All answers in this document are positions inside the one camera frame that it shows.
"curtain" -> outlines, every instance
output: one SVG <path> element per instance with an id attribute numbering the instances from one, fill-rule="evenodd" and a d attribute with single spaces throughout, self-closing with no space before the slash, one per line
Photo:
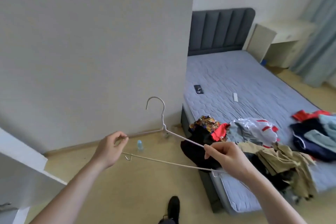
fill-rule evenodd
<path id="1" fill-rule="evenodd" d="M 316 23 L 317 29 L 290 70 L 319 87 L 336 73 L 336 0 L 312 0 L 300 19 Z"/>

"blue mattress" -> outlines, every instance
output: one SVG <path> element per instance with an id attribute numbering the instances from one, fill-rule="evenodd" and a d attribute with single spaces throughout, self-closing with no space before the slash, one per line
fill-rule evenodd
<path id="1" fill-rule="evenodd" d="M 200 85 L 204 94 L 196 94 L 194 85 Z M 238 102 L 233 101 L 233 93 L 238 94 Z M 189 56 L 184 99 L 184 108 L 194 120 L 202 115 L 222 123 L 248 117 L 266 119 L 279 128 L 281 143 L 291 148 L 291 115 L 301 109 L 318 110 L 246 51 Z M 336 163 L 317 162 L 311 172 L 319 192 L 336 187 Z M 260 209 L 255 196 L 237 180 L 227 175 L 211 177 L 229 213 Z"/>

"pile of clothes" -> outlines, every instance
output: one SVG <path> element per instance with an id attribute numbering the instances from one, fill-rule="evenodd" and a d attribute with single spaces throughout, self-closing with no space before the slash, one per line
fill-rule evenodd
<path id="1" fill-rule="evenodd" d="M 281 192 L 292 188 L 306 199 L 316 193 L 309 165 L 314 161 L 308 154 L 292 151 L 277 137 L 278 128 L 263 119 L 238 119 L 220 124 L 209 116 L 202 116 L 190 125 L 189 138 L 201 145 L 215 141 L 237 143 L 250 162 Z M 198 167 L 217 169 L 220 164 L 213 158 L 204 159 L 203 148 L 188 141 L 181 142 L 183 153 Z"/>
<path id="2" fill-rule="evenodd" d="M 313 158 L 335 161 L 336 116 L 322 110 L 314 113 L 301 110 L 292 117 L 298 121 L 290 126 L 295 147 Z"/>

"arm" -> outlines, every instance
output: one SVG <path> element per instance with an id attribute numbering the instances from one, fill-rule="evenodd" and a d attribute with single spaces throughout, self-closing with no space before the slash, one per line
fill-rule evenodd
<path id="1" fill-rule="evenodd" d="M 232 177 L 246 184 L 257 197 L 270 224 L 307 224 L 294 208 L 280 195 L 232 142 L 205 145 L 205 158 L 216 159 Z"/>
<path id="2" fill-rule="evenodd" d="M 124 138 L 115 146 L 117 139 Z M 64 189 L 30 222 L 30 224 L 72 224 L 98 175 L 113 166 L 127 144 L 123 132 L 115 132 L 99 142 L 91 160 Z"/>

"bed frame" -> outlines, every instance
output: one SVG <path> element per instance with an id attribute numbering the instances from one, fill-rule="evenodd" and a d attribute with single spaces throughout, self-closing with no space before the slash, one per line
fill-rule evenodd
<path id="1" fill-rule="evenodd" d="M 188 56 L 241 50 L 254 16 L 255 10 L 252 8 L 192 12 Z M 190 122 L 184 109 L 182 109 L 181 124 L 188 137 Z M 225 210 L 210 174 L 199 170 L 199 175 L 212 211 L 218 213 Z"/>

